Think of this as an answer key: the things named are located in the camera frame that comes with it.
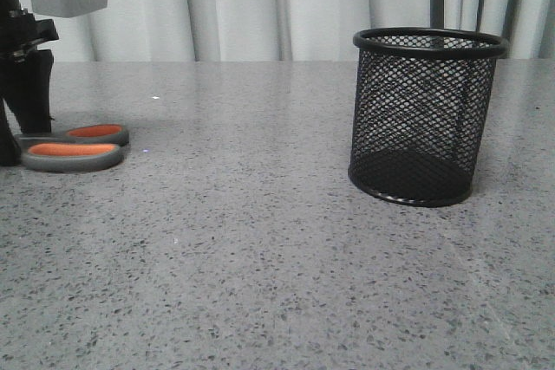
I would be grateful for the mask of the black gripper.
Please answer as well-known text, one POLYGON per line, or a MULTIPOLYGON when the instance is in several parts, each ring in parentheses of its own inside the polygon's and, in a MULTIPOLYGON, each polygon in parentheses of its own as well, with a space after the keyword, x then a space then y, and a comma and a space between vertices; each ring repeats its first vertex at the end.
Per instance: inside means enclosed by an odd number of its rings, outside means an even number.
MULTIPOLYGON (((49 81, 54 56, 34 50, 58 39, 55 16, 36 14, 19 0, 1 0, 2 98, 22 133, 50 133, 49 81)), ((20 164, 21 149, 0 101, 0 165, 20 164)))

